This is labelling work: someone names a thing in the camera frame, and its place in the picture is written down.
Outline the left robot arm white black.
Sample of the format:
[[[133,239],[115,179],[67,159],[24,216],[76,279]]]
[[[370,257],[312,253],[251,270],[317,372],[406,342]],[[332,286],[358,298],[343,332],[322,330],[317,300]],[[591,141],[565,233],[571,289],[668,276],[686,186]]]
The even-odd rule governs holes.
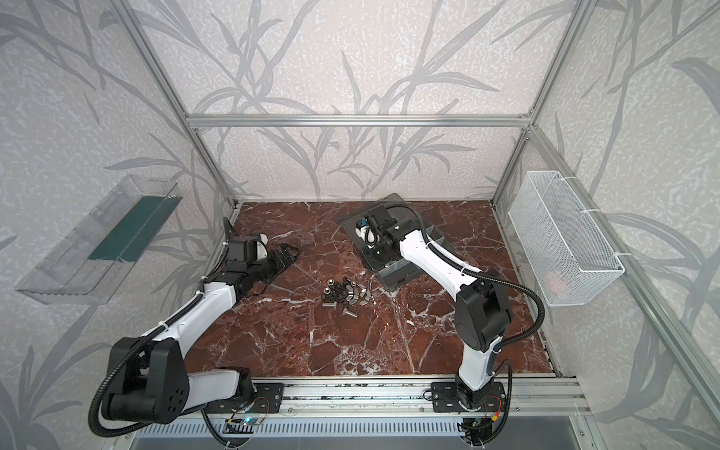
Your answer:
[[[215,401],[253,403],[257,394],[248,369],[190,373],[185,358],[202,334],[247,297],[256,284],[270,285],[296,262],[297,247],[267,246],[263,234],[229,238],[215,269],[191,300],[140,337],[123,337],[110,352],[105,379],[93,397],[89,425],[114,436],[103,421],[126,423],[123,431],[169,424]]]

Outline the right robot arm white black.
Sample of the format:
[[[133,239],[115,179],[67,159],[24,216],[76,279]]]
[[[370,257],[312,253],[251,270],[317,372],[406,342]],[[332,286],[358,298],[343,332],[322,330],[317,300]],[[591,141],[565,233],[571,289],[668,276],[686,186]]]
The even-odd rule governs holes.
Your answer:
[[[372,208],[356,221],[355,231],[367,255],[385,264],[398,258],[414,264],[451,296],[455,327],[463,342],[457,391],[471,403],[489,389],[496,354],[513,320],[506,287],[484,274],[475,276],[474,267],[431,237],[425,221],[410,206],[404,209],[412,212],[411,219],[390,214],[401,208],[401,204]]]

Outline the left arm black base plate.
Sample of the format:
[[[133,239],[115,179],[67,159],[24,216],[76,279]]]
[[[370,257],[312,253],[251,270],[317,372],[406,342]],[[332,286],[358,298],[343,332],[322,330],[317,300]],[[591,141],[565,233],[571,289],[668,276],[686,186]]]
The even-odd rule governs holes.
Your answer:
[[[255,392],[239,399],[223,399],[206,407],[208,414],[278,414],[281,409],[285,384],[257,382]]]

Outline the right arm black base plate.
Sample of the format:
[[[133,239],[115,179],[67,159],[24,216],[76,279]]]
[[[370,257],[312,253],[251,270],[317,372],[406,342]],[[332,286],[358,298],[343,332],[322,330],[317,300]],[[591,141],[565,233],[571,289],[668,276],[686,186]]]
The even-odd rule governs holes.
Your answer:
[[[501,382],[489,382],[478,390],[462,382],[433,382],[430,400],[435,413],[488,413],[502,412],[506,405],[506,390]]]

